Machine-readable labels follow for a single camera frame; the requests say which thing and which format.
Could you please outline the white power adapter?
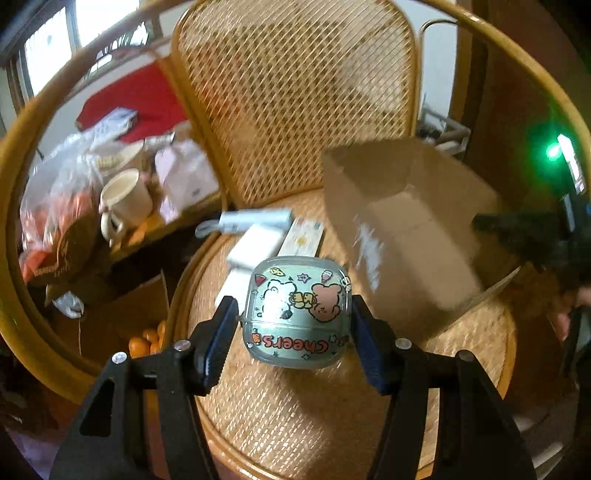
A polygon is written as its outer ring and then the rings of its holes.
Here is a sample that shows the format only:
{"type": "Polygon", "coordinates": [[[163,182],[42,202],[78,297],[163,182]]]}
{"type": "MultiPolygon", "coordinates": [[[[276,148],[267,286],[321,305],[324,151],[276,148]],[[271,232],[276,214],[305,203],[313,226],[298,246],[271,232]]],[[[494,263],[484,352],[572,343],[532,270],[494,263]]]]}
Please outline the white power adapter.
{"type": "Polygon", "coordinates": [[[228,253],[231,268],[253,270],[259,263],[276,256],[286,232],[275,227],[252,225],[228,253]]]}
{"type": "Polygon", "coordinates": [[[231,269],[214,300],[214,306],[218,307],[225,296],[231,296],[238,303],[238,313],[242,314],[245,310],[247,294],[249,294],[250,275],[252,273],[249,270],[231,269]]]}

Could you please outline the green cartoon earbuds case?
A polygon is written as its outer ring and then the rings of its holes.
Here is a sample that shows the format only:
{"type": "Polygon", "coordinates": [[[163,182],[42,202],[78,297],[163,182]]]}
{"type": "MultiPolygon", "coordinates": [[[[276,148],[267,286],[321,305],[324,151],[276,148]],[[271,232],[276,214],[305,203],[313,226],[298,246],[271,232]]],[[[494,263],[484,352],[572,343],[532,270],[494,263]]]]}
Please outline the green cartoon earbuds case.
{"type": "Polygon", "coordinates": [[[280,368],[331,366],[349,344],[352,282],[329,259],[276,256],[252,271],[242,340],[252,358],[280,368]]]}

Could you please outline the brown cardboard box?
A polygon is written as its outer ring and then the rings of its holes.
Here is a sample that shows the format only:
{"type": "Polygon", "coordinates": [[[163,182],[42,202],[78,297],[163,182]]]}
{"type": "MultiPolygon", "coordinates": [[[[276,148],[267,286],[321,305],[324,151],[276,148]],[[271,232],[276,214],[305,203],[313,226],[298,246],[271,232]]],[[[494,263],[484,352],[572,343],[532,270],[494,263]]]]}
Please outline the brown cardboard box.
{"type": "Polygon", "coordinates": [[[472,227],[500,215],[497,192],[471,168],[417,139],[322,153],[325,212],[373,314],[423,343],[500,291],[517,257],[472,227]]]}

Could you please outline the white remote control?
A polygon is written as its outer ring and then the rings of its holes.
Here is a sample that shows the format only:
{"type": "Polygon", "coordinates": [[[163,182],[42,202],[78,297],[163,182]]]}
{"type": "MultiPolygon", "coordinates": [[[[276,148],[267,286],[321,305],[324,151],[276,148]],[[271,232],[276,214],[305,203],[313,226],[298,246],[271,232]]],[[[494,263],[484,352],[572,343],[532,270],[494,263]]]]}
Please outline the white remote control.
{"type": "Polygon", "coordinates": [[[295,218],[277,255],[315,257],[324,231],[325,226],[321,221],[304,217],[295,218]]]}

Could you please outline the cardboard box of oranges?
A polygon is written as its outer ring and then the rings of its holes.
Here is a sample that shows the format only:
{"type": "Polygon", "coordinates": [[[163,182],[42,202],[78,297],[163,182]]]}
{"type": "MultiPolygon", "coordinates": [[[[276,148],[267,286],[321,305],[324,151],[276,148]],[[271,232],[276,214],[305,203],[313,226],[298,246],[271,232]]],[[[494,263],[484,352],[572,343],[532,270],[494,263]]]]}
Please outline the cardboard box of oranges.
{"type": "Polygon", "coordinates": [[[70,318],[51,305],[49,324],[77,356],[103,365],[116,351],[127,351],[132,337],[156,329],[168,311],[166,280],[160,273],[115,300],[86,305],[79,318],[70,318]]]}

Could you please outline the wooden side table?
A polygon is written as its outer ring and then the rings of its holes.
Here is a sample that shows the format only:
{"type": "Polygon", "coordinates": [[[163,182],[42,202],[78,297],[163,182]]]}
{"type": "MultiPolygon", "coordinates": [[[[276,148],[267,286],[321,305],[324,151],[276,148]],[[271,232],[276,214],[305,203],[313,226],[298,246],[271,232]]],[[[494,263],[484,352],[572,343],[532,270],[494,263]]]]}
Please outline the wooden side table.
{"type": "Polygon", "coordinates": [[[152,212],[139,227],[127,233],[119,244],[101,250],[106,255],[108,264],[119,262],[177,230],[197,226],[201,221],[220,212],[224,206],[218,191],[184,210],[177,210],[162,191],[158,191],[153,200],[152,212]]]}

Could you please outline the cream ceramic mug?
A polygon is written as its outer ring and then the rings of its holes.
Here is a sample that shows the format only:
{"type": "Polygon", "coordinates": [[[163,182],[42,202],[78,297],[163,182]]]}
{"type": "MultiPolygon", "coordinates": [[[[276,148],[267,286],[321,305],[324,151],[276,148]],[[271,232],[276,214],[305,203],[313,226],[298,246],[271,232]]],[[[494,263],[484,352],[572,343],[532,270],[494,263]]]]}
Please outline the cream ceramic mug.
{"type": "Polygon", "coordinates": [[[100,230],[110,246],[119,244],[126,233],[142,224],[152,212],[150,193],[136,168],[116,174],[100,193],[100,230]]]}

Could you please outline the white tissue box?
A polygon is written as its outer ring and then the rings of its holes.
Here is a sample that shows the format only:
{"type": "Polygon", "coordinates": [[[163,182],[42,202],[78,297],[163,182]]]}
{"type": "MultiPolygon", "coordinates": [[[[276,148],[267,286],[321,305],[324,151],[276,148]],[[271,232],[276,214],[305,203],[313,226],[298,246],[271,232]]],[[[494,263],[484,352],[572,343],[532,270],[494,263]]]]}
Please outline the white tissue box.
{"type": "Polygon", "coordinates": [[[207,155],[191,139],[158,150],[154,167],[163,194],[159,213],[166,222],[218,190],[207,155]]]}

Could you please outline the rattan wicker chair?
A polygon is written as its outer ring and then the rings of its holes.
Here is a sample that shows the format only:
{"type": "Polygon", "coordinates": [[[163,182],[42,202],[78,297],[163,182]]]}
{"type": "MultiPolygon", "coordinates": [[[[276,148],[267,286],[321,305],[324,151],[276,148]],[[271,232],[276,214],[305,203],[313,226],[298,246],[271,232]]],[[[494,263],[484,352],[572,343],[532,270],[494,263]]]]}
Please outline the rattan wicker chair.
{"type": "MultiPolygon", "coordinates": [[[[150,1],[75,53],[44,89],[23,107],[1,142],[1,335],[30,373],[55,393],[73,402],[81,400],[97,375],[98,368],[93,363],[76,358],[65,349],[63,342],[48,331],[28,294],[16,256],[17,196],[24,187],[34,151],[56,111],[95,63],[97,54],[126,31],[176,5],[174,1],[150,1]]],[[[582,164],[590,164],[590,130],[587,124],[566,91],[537,60],[501,30],[463,6],[450,1],[431,1],[428,5],[452,18],[482,41],[502,50],[523,68],[556,102],[578,142],[578,155],[582,164]]],[[[235,182],[238,174],[230,169],[235,161],[221,148],[216,131],[211,129],[211,119],[205,114],[202,103],[204,96],[190,83],[192,67],[183,62],[183,43],[179,40],[183,29],[182,24],[175,27],[170,59],[160,65],[183,104],[193,133],[204,141],[221,185],[222,204],[262,206],[321,187],[319,182],[288,184],[286,175],[280,175],[271,181],[276,193],[260,198],[245,196],[245,189],[235,182]]]]}

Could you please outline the plastic bag of oranges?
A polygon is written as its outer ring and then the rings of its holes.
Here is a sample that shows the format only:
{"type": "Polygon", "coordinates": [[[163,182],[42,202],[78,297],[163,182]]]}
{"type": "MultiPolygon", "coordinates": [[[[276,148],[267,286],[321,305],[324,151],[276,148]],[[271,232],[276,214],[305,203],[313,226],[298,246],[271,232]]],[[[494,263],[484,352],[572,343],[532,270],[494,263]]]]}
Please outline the plastic bag of oranges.
{"type": "Polygon", "coordinates": [[[101,177],[89,129],[66,137],[32,167],[20,202],[25,283],[67,281],[89,260],[98,236],[101,177]]]}

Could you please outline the red cushion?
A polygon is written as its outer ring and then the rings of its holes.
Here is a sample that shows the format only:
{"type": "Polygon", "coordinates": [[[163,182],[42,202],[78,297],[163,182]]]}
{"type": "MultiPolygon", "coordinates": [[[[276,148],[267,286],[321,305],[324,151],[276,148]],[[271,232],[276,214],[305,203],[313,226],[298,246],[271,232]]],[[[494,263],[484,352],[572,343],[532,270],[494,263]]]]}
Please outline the red cushion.
{"type": "Polygon", "coordinates": [[[126,144],[166,133],[186,120],[182,105],[156,62],[89,97],[76,119],[76,127],[87,130],[116,108],[137,113],[132,128],[120,138],[126,144]]]}

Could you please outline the window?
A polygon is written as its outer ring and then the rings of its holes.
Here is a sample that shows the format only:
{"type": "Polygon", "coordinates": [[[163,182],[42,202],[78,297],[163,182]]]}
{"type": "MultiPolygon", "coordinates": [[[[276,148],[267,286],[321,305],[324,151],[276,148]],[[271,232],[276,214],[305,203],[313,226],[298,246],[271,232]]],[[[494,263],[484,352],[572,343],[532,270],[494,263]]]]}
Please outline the window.
{"type": "Polygon", "coordinates": [[[3,1],[1,72],[16,108],[144,1],[3,1]]]}

